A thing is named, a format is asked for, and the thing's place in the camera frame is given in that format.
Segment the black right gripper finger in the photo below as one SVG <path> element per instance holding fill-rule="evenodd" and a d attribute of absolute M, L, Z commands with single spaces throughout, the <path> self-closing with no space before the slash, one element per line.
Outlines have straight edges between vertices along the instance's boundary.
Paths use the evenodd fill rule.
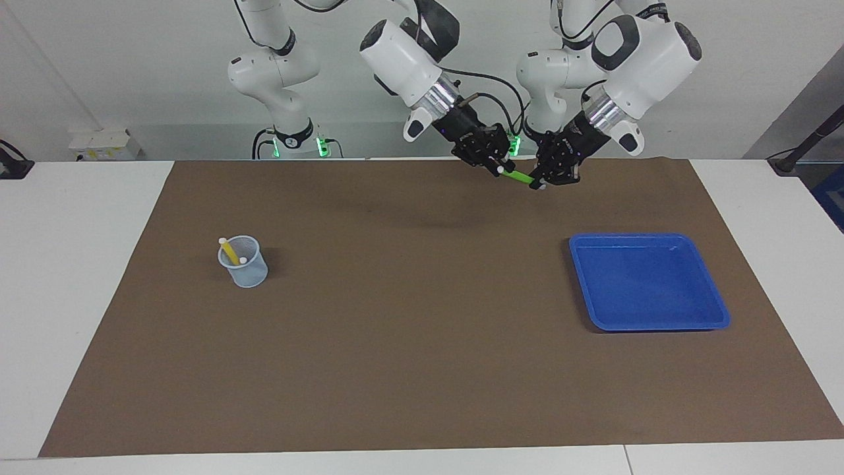
<path fill-rule="evenodd" d="M 470 166 L 482 166 L 495 177 L 504 171 L 504 144 L 495 142 L 458 142 L 452 154 Z"/>
<path fill-rule="evenodd" d="M 482 127 L 482 164 L 487 169 L 513 169 L 510 139 L 502 124 Z"/>

